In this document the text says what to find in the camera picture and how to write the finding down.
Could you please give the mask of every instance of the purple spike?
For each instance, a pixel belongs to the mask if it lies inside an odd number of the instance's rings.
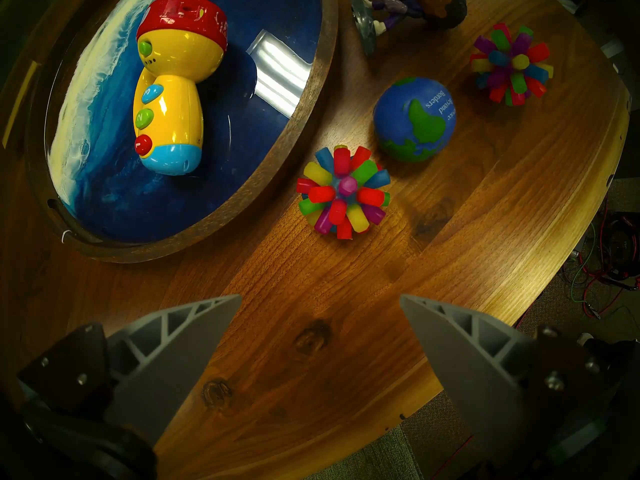
[[[486,80],[486,85],[489,86],[490,89],[497,89],[502,86],[507,79],[509,79],[509,70],[508,68],[504,68],[502,66],[496,67],[496,69],[491,72],[489,78]]]
[[[357,190],[358,181],[351,177],[351,175],[344,177],[338,185],[338,192],[344,197],[351,196]]]
[[[369,220],[374,225],[380,225],[382,219],[387,215],[387,213],[382,211],[377,206],[372,206],[370,204],[361,204],[360,207],[362,208],[364,216],[367,217],[367,220]]]
[[[330,206],[325,206],[324,209],[322,210],[322,213],[318,217],[318,221],[315,222],[314,229],[316,229],[321,234],[328,234],[329,231],[331,230],[331,226],[333,225],[333,223],[329,221],[330,209],[331,209]]]
[[[518,34],[518,37],[511,45],[511,56],[526,55],[529,46],[531,46],[533,37],[525,32]]]
[[[475,40],[473,45],[478,48],[482,53],[488,55],[492,51],[498,49],[496,45],[490,39],[487,39],[484,36],[478,36],[478,39]]]

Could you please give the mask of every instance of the green wire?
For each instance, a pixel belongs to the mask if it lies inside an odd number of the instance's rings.
[[[596,245],[596,228],[593,225],[593,222],[591,222],[589,225],[591,225],[591,230],[593,231],[593,244],[591,244],[591,251],[589,251],[589,255],[587,256],[587,259],[585,259],[582,262],[582,264],[578,268],[578,271],[575,272],[575,275],[573,276],[573,280],[571,281],[571,301],[573,301],[574,303],[585,303],[586,302],[586,301],[583,301],[582,299],[580,299],[580,300],[574,299],[574,284],[575,284],[575,279],[578,278],[578,275],[580,275],[580,272],[583,270],[583,266],[586,265],[587,263],[589,263],[589,258],[591,258],[591,253],[593,253],[593,248]]]

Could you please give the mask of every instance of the green continent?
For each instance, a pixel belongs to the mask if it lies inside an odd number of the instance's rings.
[[[398,82],[395,82],[394,86],[404,86],[405,84],[411,83],[415,81],[415,77],[405,77],[404,79],[400,79]]]
[[[423,105],[417,99],[412,99],[409,105],[409,121],[413,126],[413,135],[422,144],[436,142],[447,128],[444,118],[424,111]]]
[[[440,149],[440,145],[438,145],[434,149],[424,149],[421,153],[414,154],[415,143],[411,139],[405,139],[403,145],[398,145],[391,140],[380,140],[380,145],[382,146],[382,149],[387,151],[395,159],[411,163],[424,161]]]

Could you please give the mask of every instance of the figurine head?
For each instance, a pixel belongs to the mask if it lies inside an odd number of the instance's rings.
[[[137,51],[153,75],[176,75],[198,83],[227,51],[227,17],[208,0],[155,0],[136,34]]]
[[[467,16],[467,0],[418,0],[434,30],[453,29]]]

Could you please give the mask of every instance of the wood grain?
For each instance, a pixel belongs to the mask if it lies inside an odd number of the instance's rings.
[[[295,112],[255,171],[227,201],[199,222],[162,241],[148,244],[113,241],[85,229],[61,203],[47,166],[46,154],[56,133],[57,113],[62,107],[78,58],[118,1],[75,0],[71,4],[77,7],[76,13],[64,29],[58,31],[60,36],[53,36],[57,37],[55,46],[41,61],[44,65],[29,110],[25,161],[27,178],[36,202],[58,237],[65,234],[66,244],[89,257],[117,263],[136,263],[175,253],[210,236],[239,215],[264,191],[301,135],[327,78],[337,36],[337,0],[322,0],[320,35],[305,89]],[[69,13],[70,7],[64,2],[58,0],[56,6],[65,8]],[[46,22],[41,22],[37,28],[46,30],[47,26]],[[33,44],[27,45],[26,49],[37,49],[38,37],[39,31],[36,30]]]
[[[405,20],[361,52],[348,0],[329,77],[290,158],[231,224],[191,248],[140,264],[90,260],[54,237],[18,155],[2,167],[2,384],[73,328],[109,335],[147,312],[239,293],[242,308],[155,447],[161,478],[300,478],[349,455],[441,389],[399,308],[401,293],[514,323],[588,227],[629,124],[629,94],[599,48],[555,0],[467,0],[446,33]],[[542,99],[494,105],[468,64],[491,25],[545,40],[555,76]],[[395,80],[447,86],[449,146],[423,164],[388,161],[371,113]],[[337,241],[297,210],[295,181],[317,149],[374,150],[392,175],[382,226]],[[221,385],[223,404],[201,392]]]

